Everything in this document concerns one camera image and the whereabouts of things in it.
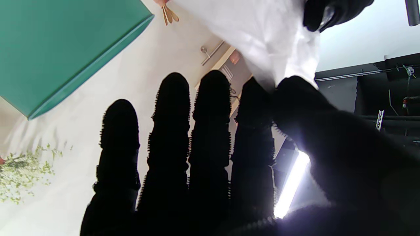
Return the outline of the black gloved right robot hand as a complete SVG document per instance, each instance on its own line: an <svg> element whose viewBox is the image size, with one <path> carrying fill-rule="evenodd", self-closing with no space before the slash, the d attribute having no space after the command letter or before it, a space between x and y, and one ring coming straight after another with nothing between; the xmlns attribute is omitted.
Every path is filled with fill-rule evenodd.
<svg viewBox="0 0 420 236"><path fill-rule="evenodd" d="M230 156L230 84L207 73L195 100L180 73L157 93L149 170L137 171L137 114L128 100L106 110L95 192L81 236L418 236L419 158L293 76L273 95L243 86ZM272 126L309 156L328 203L274 218Z"/></svg>

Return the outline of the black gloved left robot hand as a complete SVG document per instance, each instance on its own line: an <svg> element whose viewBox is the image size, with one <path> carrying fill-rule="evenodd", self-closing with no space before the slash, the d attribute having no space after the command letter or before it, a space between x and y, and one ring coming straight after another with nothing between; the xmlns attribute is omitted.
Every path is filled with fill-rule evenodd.
<svg viewBox="0 0 420 236"><path fill-rule="evenodd" d="M358 16L373 0L307 0L303 26L311 32L323 32Z"/></svg>

